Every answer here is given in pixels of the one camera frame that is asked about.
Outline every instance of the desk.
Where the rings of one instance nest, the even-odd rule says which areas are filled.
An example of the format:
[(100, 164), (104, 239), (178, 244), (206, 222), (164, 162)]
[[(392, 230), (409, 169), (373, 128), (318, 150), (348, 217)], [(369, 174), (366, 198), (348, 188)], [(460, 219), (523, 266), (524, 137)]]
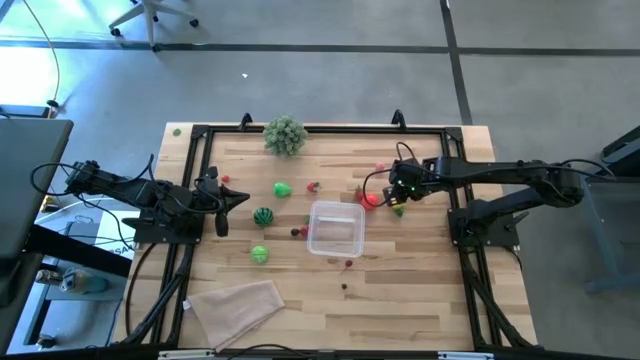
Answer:
[[(193, 124), (167, 124), (159, 152), (156, 178), (180, 184)], [(174, 136), (176, 129), (181, 135)], [(489, 130), (463, 127), (470, 161), (493, 161)], [(232, 189), (251, 199), (229, 215), (230, 231), (218, 238), (214, 217), (208, 216), (202, 242), (196, 247), (189, 294), (256, 282), (275, 281), (286, 307), (233, 345), (244, 348), (278, 343), (298, 349), (342, 350), (469, 350), (471, 334), (457, 250), (450, 245), (446, 193), (407, 204), (398, 218), (379, 208), (366, 218), (364, 255), (343, 271), (344, 259), (312, 255), (292, 227), (303, 224), (316, 200), (352, 201), (354, 189), (377, 162), (390, 165), (397, 157), (395, 143), (405, 141), (418, 158), (441, 155), (440, 141), (429, 135), (310, 134), (301, 155), (279, 159), (264, 150), (261, 134), (216, 134), (210, 165), (229, 175)], [(196, 159), (201, 158), (199, 146)], [(199, 173), (196, 161), (193, 177)], [(277, 199), (275, 181), (286, 181), (293, 195)], [(318, 193), (306, 185), (319, 181)], [(387, 185), (386, 177), (372, 179), (370, 191)], [(476, 198), (502, 195), (498, 185), (474, 186)], [(273, 209), (275, 220), (265, 229), (253, 223), (258, 207)], [(255, 265), (249, 250), (269, 248), (270, 258)], [(141, 250), (136, 253), (137, 263)], [(142, 265), (131, 301), (132, 326), (147, 313), (158, 296), (167, 246), (157, 246)], [(487, 248), (487, 261), (497, 303), (529, 341), (535, 342), (529, 305), (518, 264), (512, 254)], [(341, 284), (347, 284), (343, 290)], [(478, 306), (483, 334), (489, 339), (486, 314)], [(163, 341), (173, 304), (167, 306)], [(124, 338), (124, 315), (114, 340)], [(179, 347), (208, 347), (192, 311), (186, 311)]]

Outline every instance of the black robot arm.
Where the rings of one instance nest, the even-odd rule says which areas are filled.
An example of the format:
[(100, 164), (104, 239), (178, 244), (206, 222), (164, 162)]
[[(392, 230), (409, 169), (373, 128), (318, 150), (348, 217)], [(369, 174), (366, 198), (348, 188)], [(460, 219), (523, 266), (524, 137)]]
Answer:
[(76, 162), (66, 180), (66, 191), (77, 196), (105, 195), (142, 210), (140, 218), (123, 222), (137, 230), (152, 229), (169, 239), (169, 243), (173, 238), (199, 237), (206, 214), (216, 214), (216, 232), (218, 236), (227, 236), (228, 212), (249, 199), (249, 194), (218, 186), (215, 166), (195, 180), (195, 190), (155, 180), (150, 166), (149, 175), (151, 180), (127, 179), (100, 170), (95, 161)]
[(580, 175), (568, 164), (542, 161), (512, 163), (470, 163), (461, 158), (438, 157), (396, 160), (389, 173), (392, 186), (383, 190), (387, 205), (418, 201), (434, 192), (457, 189), (474, 183), (522, 184), (528, 188), (491, 201), (472, 200), (466, 208), (449, 212), (454, 245), (516, 246), (511, 214), (540, 205), (570, 207), (582, 200)]

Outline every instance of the green ball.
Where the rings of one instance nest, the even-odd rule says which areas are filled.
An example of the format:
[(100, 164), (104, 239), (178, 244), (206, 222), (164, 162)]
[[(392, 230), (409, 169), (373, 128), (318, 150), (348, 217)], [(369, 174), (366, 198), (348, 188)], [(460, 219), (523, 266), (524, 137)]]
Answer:
[(266, 246), (254, 246), (251, 249), (251, 260), (256, 264), (264, 264), (269, 260), (269, 249)]
[(259, 208), (253, 213), (253, 221), (262, 227), (269, 226), (273, 222), (273, 211), (269, 208)]

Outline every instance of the chair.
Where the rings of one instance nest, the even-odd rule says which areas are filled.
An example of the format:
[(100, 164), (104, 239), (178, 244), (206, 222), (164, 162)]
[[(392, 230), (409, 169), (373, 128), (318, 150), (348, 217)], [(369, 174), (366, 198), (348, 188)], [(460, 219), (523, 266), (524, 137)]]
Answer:
[(117, 28), (118, 25), (123, 24), (134, 17), (144, 13), (145, 20), (147, 22), (147, 35), (149, 37), (149, 44), (151, 45), (151, 50), (155, 53), (160, 51), (160, 47), (156, 45), (153, 40), (153, 22), (158, 22), (158, 13), (167, 13), (173, 15), (179, 15), (186, 18), (190, 18), (189, 24), (193, 27), (197, 27), (199, 22), (198, 19), (193, 14), (190, 14), (186, 11), (178, 10), (169, 5), (162, 4), (162, 0), (141, 0), (140, 3), (136, 0), (131, 0), (135, 6), (122, 14), (119, 18), (117, 18), (114, 22), (109, 25), (109, 29), (111, 29), (111, 35), (113, 36), (121, 36), (120, 29)]

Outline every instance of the black metal frame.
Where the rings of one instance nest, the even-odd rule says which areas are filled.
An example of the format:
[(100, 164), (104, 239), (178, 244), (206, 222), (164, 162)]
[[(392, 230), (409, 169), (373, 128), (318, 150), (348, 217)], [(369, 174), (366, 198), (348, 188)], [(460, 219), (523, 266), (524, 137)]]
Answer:
[[(188, 187), (191, 175), (193, 172), (193, 165), (195, 163), (195, 153), (200, 142), (200, 139), (204, 138), (204, 152), (201, 159), (200, 175), (203, 175), (209, 166), (211, 157), (211, 149), (213, 146), (213, 139), (217, 133), (261, 133), (264, 129), (262, 125), (249, 125), (252, 123), (251, 115), (245, 114), (240, 125), (194, 125), (190, 135), (189, 150), (187, 152), (187, 159), (185, 162), (185, 168), (182, 178), (182, 186)], [(406, 126), (404, 116), (400, 110), (396, 110), (392, 125), (397, 127), (375, 127), (375, 126), (305, 126), (305, 129), (309, 133), (315, 134), (397, 134), (397, 135), (436, 135), (440, 139), (442, 145), (443, 156), (458, 156), (466, 159), (466, 152), (464, 148), (464, 139), (462, 135), (462, 129), (460, 127), (415, 127), (409, 128)], [(471, 201), (473, 199), (473, 191), (471, 186), (463, 188), (465, 199)], [(455, 189), (449, 190), (449, 199), (451, 201), (451, 209), (460, 208), (460, 198), (458, 192)], [(174, 267), (176, 261), (176, 254), (179, 244), (169, 245), (169, 251), (167, 253), (167, 259), (165, 263), (164, 274), (162, 277), (161, 293), (162, 290), (175, 285)], [(175, 311), (171, 323), (170, 335), (166, 342), (160, 341), (160, 334), (162, 333), (162, 325), (164, 320), (164, 309), (155, 309), (154, 311), (161, 310), (160, 316), (157, 317), (157, 321), (153, 326), (152, 336), (149, 344), (118, 344), (107, 348), (92, 348), (92, 349), (78, 349), (68, 351), (56, 351), (48, 353), (29, 353), (12, 355), (11, 359), (39, 359), (47, 358), (48, 360), (68, 360), (68, 359), (157, 359), (159, 351), (164, 350), (176, 350), (178, 348), (178, 340), (180, 335), (180, 329), (182, 326), (182, 317), (184, 310), (182, 302), (186, 298), (189, 273), (191, 264), (193, 261), (193, 254), (195, 245), (184, 245), (185, 258), (187, 264), (187, 272), (185, 279), (180, 283)], [(471, 328), (471, 337), (473, 340), (472, 351), (475, 354), (470, 353), (456, 353), (456, 352), (442, 352), (442, 351), (389, 351), (389, 350), (305, 350), (298, 349), (309, 357), (315, 357), (317, 360), (338, 360), (338, 359), (457, 359), (459, 354), (465, 354), (465, 359), (471, 359), (470, 355), (475, 355), (477, 358), (495, 358), (495, 359), (584, 359), (584, 360), (623, 360), (622, 358), (604, 357), (596, 355), (565, 353), (558, 351), (548, 351), (541, 347), (532, 346), (525, 339), (515, 331), (515, 328), (511, 326), (508, 319), (499, 306), (493, 300), (491, 291), (491, 282), (489, 279), (489, 270), (487, 267), (486, 255), (484, 252), (484, 245), (477, 244), (473, 248), (468, 246), (457, 245), (458, 253), (460, 256), (460, 268), (463, 279), (463, 286), (465, 291), (467, 310), (469, 313), (469, 325)], [(471, 260), (469, 258), (470, 252), (476, 254), (477, 260), (477, 272), (474, 270)], [(480, 318), (478, 316), (478, 308), (475, 299), (475, 294), (478, 294), (487, 308), (489, 329), (491, 335), (491, 343), (488, 344), (481, 332)], [(513, 347), (504, 347), (501, 340), (501, 331), (512, 343)], [(219, 353), (211, 351), (209, 356), (234, 356), (237, 355), (239, 349), (224, 349)], [(242, 351), (242, 357), (259, 357), (259, 358), (296, 358), (300, 357), (286, 350), (280, 349), (252, 349), (248, 351)]]
[[(200, 139), (204, 138), (204, 152), (203, 157), (201, 159), (200, 165), (200, 175), (203, 175), (203, 172), (209, 166), (211, 149), (213, 145), (213, 140), (215, 134), (218, 133), (261, 133), (264, 130), (264, 126), (262, 125), (249, 125), (253, 123), (253, 119), (251, 115), (246, 113), (240, 125), (194, 125), (190, 135), (189, 149), (187, 152), (187, 159), (185, 161), (184, 173), (182, 177), (182, 186), (189, 186), (191, 175), (193, 172), (193, 166), (195, 164), (195, 153), (200, 142)], [(311, 134), (397, 134), (397, 135), (434, 135), (438, 136), (442, 145), (442, 155), (443, 156), (459, 156), (466, 159), (466, 153), (464, 149), (464, 139), (462, 136), (462, 129), (460, 127), (407, 127), (404, 116), (400, 110), (396, 110), (393, 114), (393, 118), (391, 121), (392, 125), (397, 125), (397, 127), (376, 127), (376, 126), (367, 126), (367, 125), (357, 125), (357, 126), (337, 126), (337, 125), (327, 125), (327, 126), (305, 126), (305, 129)], [(451, 151), (450, 146), (453, 146), (455, 149), (455, 154)], [(471, 187), (465, 187), (464, 189), (465, 198), (467, 201), (473, 199), (473, 192)], [(458, 194), (456, 190), (449, 191), (449, 198), (451, 200), (451, 208), (458, 209), (460, 208), (460, 200), (458, 198)], [(172, 278), (173, 269), (176, 261), (176, 254), (178, 244), (169, 245), (169, 251), (167, 253), (165, 269), (162, 276), (162, 283), (160, 287), (160, 291), (169, 284)], [(459, 247), (459, 255), (460, 255), (460, 265), (461, 268), (464, 268), (465, 257), (468, 257), (468, 252), (465, 248)], [(489, 279), (489, 270), (487, 267), (487, 260), (484, 253), (484, 248), (482, 246), (477, 246), (474, 249), (476, 253), (476, 260), (478, 264), (478, 273), (479, 280), (481, 284), (486, 288), (487, 293), (491, 298), (493, 297), (491, 291), (491, 282)], [(189, 269), (191, 267), (191, 259), (189, 259)], [(480, 330), (480, 318), (478, 316), (478, 309), (476, 304), (476, 299), (474, 296), (474, 289), (472, 287), (472, 279), (469, 274), (465, 271), (462, 271), (465, 296), (467, 301), (467, 309), (469, 312), (469, 322), (471, 326), (471, 336), (473, 338), (474, 347), (486, 346), (487, 342), (484, 340), (481, 330)], [(174, 315), (171, 323), (171, 332), (167, 339), (167, 343), (172, 344), (177, 347), (180, 328), (182, 325), (182, 317), (183, 317), (183, 307), (182, 302), (186, 299), (187, 294), (188, 281), (182, 283), (179, 291), (178, 297), (176, 301), (176, 306), (174, 310)], [(496, 319), (491, 315), (489, 311), (489, 328), (491, 331), (491, 344), (493, 345), (502, 345), (502, 339), (500, 336), (500, 330), (497, 326)], [(162, 333), (162, 326), (164, 320), (164, 310), (158, 317), (157, 322), (155, 323), (152, 333), (150, 343), (161, 343), (160, 334)], [(222, 352), (222, 355), (231, 355), (234, 350), (227, 349)], [(349, 356), (353, 356), (358, 353), (357, 351), (349, 351)], [(422, 354), (423, 356), (432, 356), (434, 354), (433, 351), (426, 352), (385, 352), (385, 351), (366, 351), (363, 354), (367, 354), (368, 358), (378, 357), (378, 355), (384, 355), (385, 358), (391, 357), (401, 357), (404, 358), (405, 355), (411, 354), (411, 356), (417, 356)], [(283, 357), (287, 355), (287, 352), (284, 350), (254, 350), (249, 354), (255, 354), (256, 356), (275, 356), (275, 357)]]

